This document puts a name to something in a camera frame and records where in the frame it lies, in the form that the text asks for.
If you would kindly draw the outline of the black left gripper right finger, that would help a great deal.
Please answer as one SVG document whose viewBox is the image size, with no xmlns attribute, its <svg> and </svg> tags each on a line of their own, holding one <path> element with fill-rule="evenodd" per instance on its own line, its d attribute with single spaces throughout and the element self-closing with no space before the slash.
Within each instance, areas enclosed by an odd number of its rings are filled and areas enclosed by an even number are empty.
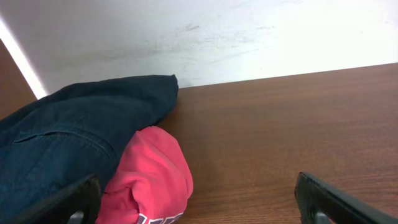
<svg viewBox="0 0 398 224">
<path fill-rule="evenodd" d="M 294 194 L 302 224 L 397 223 L 397 218 L 369 206 L 308 172 L 298 174 Z"/>
</svg>

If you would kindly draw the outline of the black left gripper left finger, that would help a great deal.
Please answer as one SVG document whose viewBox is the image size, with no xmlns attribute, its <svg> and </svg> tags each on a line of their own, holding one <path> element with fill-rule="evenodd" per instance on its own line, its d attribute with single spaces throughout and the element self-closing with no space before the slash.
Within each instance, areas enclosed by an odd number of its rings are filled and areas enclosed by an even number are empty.
<svg viewBox="0 0 398 224">
<path fill-rule="evenodd" d="M 12 222 L 92 224 L 98 216 L 100 202 L 100 184 L 97 176 L 91 174 L 28 208 L 12 219 Z"/>
</svg>

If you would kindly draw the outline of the navy blue shorts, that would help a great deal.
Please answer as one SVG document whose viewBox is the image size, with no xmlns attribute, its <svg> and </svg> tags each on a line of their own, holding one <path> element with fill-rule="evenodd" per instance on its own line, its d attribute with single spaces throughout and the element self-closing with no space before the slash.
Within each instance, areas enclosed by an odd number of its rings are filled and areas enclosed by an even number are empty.
<svg viewBox="0 0 398 224">
<path fill-rule="evenodd" d="M 128 142 L 174 108 L 173 75 L 76 83 L 1 121 L 1 222 L 84 177 L 105 187 Z"/>
</svg>

